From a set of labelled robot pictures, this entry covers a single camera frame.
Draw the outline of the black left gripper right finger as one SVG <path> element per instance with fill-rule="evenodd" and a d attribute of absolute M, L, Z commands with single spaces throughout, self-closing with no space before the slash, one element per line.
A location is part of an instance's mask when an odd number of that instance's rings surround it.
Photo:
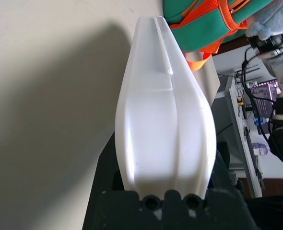
<path fill-rule="evenodd" d="M 230 152 L 226 142 L 218 142 L 216 148 L 216 158 L 211 174 L 209 189 L 222 188 L 230 189 L 234 187 L 229 175 Z"/>

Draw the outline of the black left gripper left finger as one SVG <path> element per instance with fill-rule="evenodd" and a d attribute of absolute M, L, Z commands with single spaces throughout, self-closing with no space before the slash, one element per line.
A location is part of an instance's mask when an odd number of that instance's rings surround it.
<path fill-rule="evenodd" d="M 123 189 L 124 186 L 119 171 L 115 141 L 109 140 L 98 159 L 90 198 L 83 222 L 83 230 L 90 230 L 92 228 L 99 195 L 103 191 L 117 191 Z"/>

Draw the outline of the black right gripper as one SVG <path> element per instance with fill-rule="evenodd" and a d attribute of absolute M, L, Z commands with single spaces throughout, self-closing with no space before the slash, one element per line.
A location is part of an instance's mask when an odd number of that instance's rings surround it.
<path fill-rule="evenodd" d="M 277 48 L 280 45 L 280 36 L 274 35 L 266 40 L 260 40 L 257 36 L 249 37 L 248 41 L 256 55 L 277 55 Z"/>

